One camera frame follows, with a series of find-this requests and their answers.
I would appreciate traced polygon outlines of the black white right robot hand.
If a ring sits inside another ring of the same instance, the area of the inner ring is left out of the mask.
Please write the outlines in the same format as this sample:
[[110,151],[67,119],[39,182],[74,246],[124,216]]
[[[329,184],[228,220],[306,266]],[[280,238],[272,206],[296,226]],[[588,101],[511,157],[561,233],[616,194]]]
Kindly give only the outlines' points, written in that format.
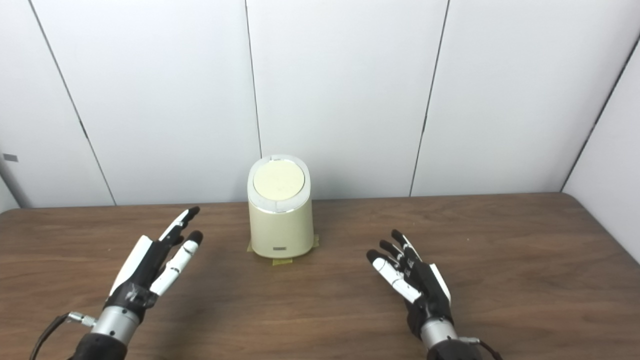
[[454,324],[451,312],[451,294],[434,263],[423,262],[418,251],[397,229],[391,231],[397,242],[380,240],[377,249],[366,252],[366,259],[375,271],[402,296],[407,309],[410,332],[422,338],[421,330],[429,321]]

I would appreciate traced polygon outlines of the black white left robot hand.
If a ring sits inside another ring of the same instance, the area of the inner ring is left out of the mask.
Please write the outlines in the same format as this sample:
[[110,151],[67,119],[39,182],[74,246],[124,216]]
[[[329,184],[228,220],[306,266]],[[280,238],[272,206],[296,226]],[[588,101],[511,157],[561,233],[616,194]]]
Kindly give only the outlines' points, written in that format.
[[182,232],[200,211],[199,206],[184,210],[158,239],[147,235],[138,239],[116,276],[101,317],[111,309],[144,320],[146,311],[176,282],[199,250],[202,232],[195,230],[187,237]]

